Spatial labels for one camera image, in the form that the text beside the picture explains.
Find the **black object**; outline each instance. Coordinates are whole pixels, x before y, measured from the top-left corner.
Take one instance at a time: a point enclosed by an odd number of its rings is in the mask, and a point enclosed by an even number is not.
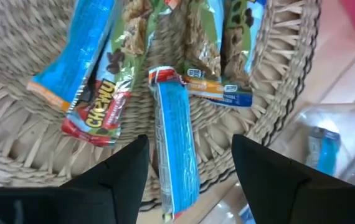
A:
[[[257,224],[355,223],[355,186],[242,135],[234,135],[232,155]]]
[[[148,162],[143,135],[60,187],[0,188],[0,224],[136,223]]]

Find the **clear plastic container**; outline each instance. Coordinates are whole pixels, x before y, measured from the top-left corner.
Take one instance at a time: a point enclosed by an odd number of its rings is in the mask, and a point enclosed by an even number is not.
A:
[[[270,148],[355,184],[355,103],[301,110]]]

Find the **blue wrapper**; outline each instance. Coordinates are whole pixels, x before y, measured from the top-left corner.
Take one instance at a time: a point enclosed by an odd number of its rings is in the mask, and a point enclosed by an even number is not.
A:
[[[118,17],[116,8],[114,0],[79,0],[67,45],[56,61],[33,77],[27,89],[39,93],[60,110],[71,111],[93,70],[113,19]]]
[[[156,100],[156,145],[165,214],[186,210],[198,199],[199,173],[190,120],[189,93],[172,67],[149,71]]]
[[[239,215],[243,224],[256,224],[248,204],[240,211]]]
[[[309,135],[309,156],[306,165],[334,175],[341,136],[324,128],[314,127]]]
[[[211,102],[221,106],[249,107],[252,105],[252,93],[224,93],[223,100],[213,100]]]

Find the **blue snack packet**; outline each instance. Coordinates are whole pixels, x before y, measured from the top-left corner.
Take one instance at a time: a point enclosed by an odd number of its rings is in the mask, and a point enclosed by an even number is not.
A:
[[[328,175],[334,175],[341,136],[324,128],[313,127],[309,137],[306,165]]]
[[[243,224],[256,224],[248,204],[240,211],[239,215]]]
[[[120,7],[114,6],[114,0],[79,0],[67,45],[56,61],[33,77],[27,89],[58,109],[71,111],[94,68],[113,19],[118,17],[117,8]]]
[[[199,173],[189,93],[172,67],[149,71],[156,100],[156,147],[164,218],[188,209],[199,196]]]
[[[238,108],[252,105],[249,74],[266,3],[266,0],[232,1],[221,53],[223,99],[211,99],[211,102]]]

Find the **woven basket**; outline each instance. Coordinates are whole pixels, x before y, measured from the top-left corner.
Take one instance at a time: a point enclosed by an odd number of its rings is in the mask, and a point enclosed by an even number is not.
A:
[[[184,60],[181,31],[188,1],[159,18],[147,67]],[[63,49],[73,4],[73,0],[0,1],[0,186],[57,186],[111,156],[138,134],[153,139],[154,102],[145,70],[123,113],[122,135],[113,149],[63,135],[64,114],[26,90],[32,75]],[[319,16],[320,0],[269,0],[255,50],[251,108],[233,110],[190,98],[202,192],[234,172],[233,134],[268,145],[282,128],[311,68]],[[151,156],[142,210],[160,203],[154,151]]]

